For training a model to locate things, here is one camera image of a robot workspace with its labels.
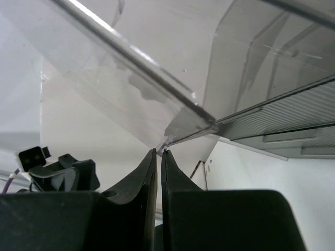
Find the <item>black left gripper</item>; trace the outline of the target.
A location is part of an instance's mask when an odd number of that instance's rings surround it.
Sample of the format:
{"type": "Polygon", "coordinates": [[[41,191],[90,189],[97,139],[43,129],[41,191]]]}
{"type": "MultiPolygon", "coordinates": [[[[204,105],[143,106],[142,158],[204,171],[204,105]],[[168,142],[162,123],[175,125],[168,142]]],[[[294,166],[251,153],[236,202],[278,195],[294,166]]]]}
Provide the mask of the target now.
{"type": "Polygon", "coordinates": [[[95,162],[79,161],[70,154],[50,165],[33,167],[28,174],[41,192],[94,191],[100,187],[95,162]]]}

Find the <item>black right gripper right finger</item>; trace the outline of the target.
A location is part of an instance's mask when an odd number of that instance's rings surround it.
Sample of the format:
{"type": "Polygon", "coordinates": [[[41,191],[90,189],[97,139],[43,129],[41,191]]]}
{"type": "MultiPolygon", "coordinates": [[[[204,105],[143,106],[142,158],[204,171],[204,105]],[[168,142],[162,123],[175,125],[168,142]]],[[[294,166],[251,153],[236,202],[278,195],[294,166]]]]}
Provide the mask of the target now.
{"type": "Polygon", "coordinates": [[[305,250],[286,198],[275,190],[202,190],[171,151],[161,163],[164,250],[305,250]]]}

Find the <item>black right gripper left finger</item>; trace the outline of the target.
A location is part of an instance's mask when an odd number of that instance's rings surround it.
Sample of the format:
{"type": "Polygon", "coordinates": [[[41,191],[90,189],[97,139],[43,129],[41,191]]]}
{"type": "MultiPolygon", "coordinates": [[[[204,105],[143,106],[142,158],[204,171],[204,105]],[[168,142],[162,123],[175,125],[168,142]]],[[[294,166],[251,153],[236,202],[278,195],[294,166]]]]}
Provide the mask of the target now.
{"type": "Polygon", "coordinates": [[[1,250],[153,250],[156,196],[155,149],[101,193],[3,192],[1,250]]]}

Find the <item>clear plastic organizer box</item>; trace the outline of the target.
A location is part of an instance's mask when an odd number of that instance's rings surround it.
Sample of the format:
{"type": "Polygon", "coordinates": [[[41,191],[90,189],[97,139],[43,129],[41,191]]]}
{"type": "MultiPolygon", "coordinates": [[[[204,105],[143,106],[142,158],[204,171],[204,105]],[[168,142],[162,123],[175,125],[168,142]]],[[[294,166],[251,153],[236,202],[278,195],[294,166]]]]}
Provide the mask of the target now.
{"type": "Polygon", "coordinates": [[[334,1],[233,1],[206,81],[184,84],[78,1],[1,1],[57,77],[159,152],[207,134],[286,158],[334,158],[334,1]]]}

